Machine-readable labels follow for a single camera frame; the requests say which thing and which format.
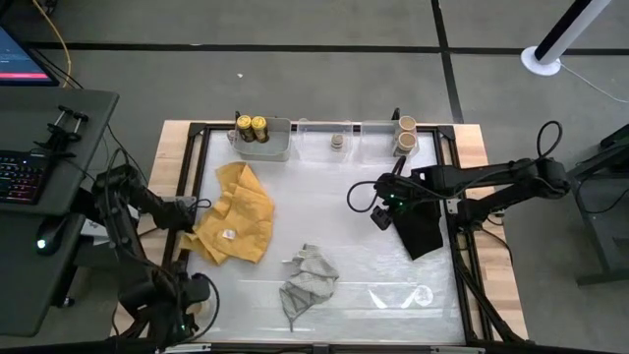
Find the silver metal bracket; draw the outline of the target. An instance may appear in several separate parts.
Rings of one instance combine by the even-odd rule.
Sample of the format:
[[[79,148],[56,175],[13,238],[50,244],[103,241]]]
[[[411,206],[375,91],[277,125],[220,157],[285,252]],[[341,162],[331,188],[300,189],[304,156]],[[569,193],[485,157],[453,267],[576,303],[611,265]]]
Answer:
[[[483,348],[469,346],[432,346],[430,354],[486,354]]]
[[[179,344],[166,348],[162,354],[196,354],[210,352],[211,348],[210,343]]]

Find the white pole with round base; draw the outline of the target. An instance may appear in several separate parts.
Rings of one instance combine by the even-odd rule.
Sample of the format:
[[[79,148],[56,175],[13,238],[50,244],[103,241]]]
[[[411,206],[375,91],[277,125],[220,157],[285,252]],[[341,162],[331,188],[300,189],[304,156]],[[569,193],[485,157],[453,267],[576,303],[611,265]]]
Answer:
[[[538,76],[558,74],[562,68],[560,57],[610,2],[574,0],[539,45],[527,47],[521,52],[522,65]]]

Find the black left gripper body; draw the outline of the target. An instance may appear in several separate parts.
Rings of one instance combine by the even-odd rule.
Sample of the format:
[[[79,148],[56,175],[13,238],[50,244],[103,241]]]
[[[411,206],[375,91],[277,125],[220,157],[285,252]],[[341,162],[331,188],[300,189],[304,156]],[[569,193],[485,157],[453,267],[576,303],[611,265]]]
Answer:
[[[185,304],[201,303],[209,297],[210,284],[205,274],[195,273],[184,281],[182,299]]]

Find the black cloth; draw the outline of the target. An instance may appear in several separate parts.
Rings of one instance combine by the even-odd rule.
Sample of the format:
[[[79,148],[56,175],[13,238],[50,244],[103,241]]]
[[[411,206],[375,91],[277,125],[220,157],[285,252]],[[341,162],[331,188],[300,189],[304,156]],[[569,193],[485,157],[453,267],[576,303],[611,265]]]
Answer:
[[[438,202],[401,206],[394,211],[393,225],[413,261],[443,246],[440,219]]]

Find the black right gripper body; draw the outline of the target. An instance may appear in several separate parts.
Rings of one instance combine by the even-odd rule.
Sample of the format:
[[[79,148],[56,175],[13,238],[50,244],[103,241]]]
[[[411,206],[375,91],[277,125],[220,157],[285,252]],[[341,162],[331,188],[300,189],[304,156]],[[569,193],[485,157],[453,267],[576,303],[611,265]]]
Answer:
[[[376,180],[375,193],[384,206],[393,210],[414,207],[418,203],[414,188],[396,174],[382,174]]]

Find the black computer mouse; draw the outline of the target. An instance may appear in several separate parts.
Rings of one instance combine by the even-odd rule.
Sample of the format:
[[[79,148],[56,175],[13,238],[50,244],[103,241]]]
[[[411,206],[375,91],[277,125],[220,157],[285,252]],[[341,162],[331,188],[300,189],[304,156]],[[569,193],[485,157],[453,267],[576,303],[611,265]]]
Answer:
[[[36,232],[36,252],[41,256],[55,254],[61,246],[65,229],[65,216],[47,216]]]

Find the white paper box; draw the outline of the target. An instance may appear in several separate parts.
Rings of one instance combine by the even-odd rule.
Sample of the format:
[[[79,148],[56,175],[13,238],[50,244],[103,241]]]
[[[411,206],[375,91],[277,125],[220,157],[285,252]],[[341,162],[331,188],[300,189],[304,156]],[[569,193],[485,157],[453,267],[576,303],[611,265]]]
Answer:
[[[107,244],[110,241],[106,228],[90,219],[85,220],[81,236],[91,240],[93,246]]]

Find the black clamp stand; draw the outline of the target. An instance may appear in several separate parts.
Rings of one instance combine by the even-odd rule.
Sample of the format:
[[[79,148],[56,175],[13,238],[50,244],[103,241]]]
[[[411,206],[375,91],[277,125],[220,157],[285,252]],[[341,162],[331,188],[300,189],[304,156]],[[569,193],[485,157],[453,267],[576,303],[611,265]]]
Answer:
[[[50,137],[46,142],[35,142],[35,144],[42,148],[51,157],[73,158],[76,155],[68,151],[70,143],[77,143],[82,139],[79,134],[79,128],[83,123],[89,121],[89,116],[81,111],[75,111],[65,105],[58,105],[60,114],[54,123],[47,124],[47,130],[50,133]],[[64,118],[72,118],[76,121],[76,125],[72,131],[66,131],[62,127],[62,120]]]

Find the grey opaque plastic bin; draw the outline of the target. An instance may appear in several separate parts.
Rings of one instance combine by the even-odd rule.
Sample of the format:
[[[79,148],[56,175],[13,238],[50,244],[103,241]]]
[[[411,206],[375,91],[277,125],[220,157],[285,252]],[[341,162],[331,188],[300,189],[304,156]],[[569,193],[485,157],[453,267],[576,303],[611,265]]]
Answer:
[[[266,143],[246,143],[237,134],[232,147],[245,160],[284,162],[291,152],[292,122],[286,118],[270,117],[266,123],[269,136]]]

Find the yellow cloth with white label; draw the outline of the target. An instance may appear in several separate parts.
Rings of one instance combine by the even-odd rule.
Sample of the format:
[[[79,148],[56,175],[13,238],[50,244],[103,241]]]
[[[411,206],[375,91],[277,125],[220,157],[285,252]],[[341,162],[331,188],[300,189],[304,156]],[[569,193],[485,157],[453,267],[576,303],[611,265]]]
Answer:
[[[274,203],[244,161],[223,165],[215,175],[220,196],[193,231],[182,235],[180,248],[216,265],[230,258],[256,264],[272,237]]]

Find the clear plastic bin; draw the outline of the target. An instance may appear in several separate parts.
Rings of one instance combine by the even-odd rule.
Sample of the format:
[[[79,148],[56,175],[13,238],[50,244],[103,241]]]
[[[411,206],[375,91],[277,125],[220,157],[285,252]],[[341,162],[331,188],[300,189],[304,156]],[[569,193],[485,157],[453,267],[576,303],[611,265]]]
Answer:
[[[335,151],[330,147],[334,134],[344,136],[344,147]],[[349,120],[310,121],[302,118],[297,122],[296,149],[301,160],[312,163],[344,162],[353,149],[354,126]]]
[[[367,165],[394,164],[400,157],[393,155],[394,142],[399,135],[395,121],[364,122],[360,129],[358,159]],[[417,136],[417,147],[405,156],[412,159],[420,150]]]

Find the black aluminium table frame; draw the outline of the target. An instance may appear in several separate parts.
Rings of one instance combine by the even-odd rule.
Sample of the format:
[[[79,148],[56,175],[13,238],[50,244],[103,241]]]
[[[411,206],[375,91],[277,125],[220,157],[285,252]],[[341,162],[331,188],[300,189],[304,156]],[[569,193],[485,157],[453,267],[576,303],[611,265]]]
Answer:
[[[191,195],[200,174],[201,155],[209,143],[208,134],[212,127],[225,128],[228,122],[202,120],[166,120],[161,124],[160,137],[155,150],[149,188],[159,196],[177,194]],[[481,126],[478,124],[443,124],[453,132],[454,140],[445,144],[451,147],[447,159],[458,161],[464,167],[478,167],[487,163],[486,147]],[[500,243],[506,239],[504,228],[495,220],[486,223],[488,232],[477,231],[472,236],[461,236],[460,254],[464,263],[478,272],[479,285],[501,315],[504,322],[520,337],[526,339],[528,332],[522,311],[520,295],[511,257]],[[271,352],[302,352],[315,354],[430,354],[432,346],[461,346],[446,344],[395,344],[377,343],[304,343],[247,344],[245,342],[199,342],[212,345],[209,354],[269,354]]]

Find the spice jar with yellow lid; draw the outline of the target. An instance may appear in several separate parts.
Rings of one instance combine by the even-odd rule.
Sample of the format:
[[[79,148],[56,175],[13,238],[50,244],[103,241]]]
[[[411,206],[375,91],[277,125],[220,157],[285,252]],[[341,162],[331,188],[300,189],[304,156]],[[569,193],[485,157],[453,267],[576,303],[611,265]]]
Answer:
[[[252,119],[252,129],[254,130],[256,139],[259,143],[266,143],[269,139],[267,131],[267,121],[262,116],[255,116]]]
[[[240,115],[236,119],[237,132],[245,143],[254,142],[256,134],[252,126],[252,118],[249,115]]]

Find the black backlit keyboard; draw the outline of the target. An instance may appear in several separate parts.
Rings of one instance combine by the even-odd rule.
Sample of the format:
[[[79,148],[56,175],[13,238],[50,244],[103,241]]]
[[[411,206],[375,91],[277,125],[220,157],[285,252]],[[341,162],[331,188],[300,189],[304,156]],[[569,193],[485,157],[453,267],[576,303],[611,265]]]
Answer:
[[[51,166],[52,158],[42,153],[0,150],[0,203],[36,205]]]

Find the grey crumpled cloth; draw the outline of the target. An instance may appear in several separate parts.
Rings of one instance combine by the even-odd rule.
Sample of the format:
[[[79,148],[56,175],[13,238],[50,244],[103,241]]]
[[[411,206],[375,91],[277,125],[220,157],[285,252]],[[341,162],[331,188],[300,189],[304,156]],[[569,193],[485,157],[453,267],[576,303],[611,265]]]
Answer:
[[[295,269],[279,288],[279,296],[289,330],[293,331],[303,313],[333,296],[340,274],[320,247],[312,244],[304,244],[290,264]]]

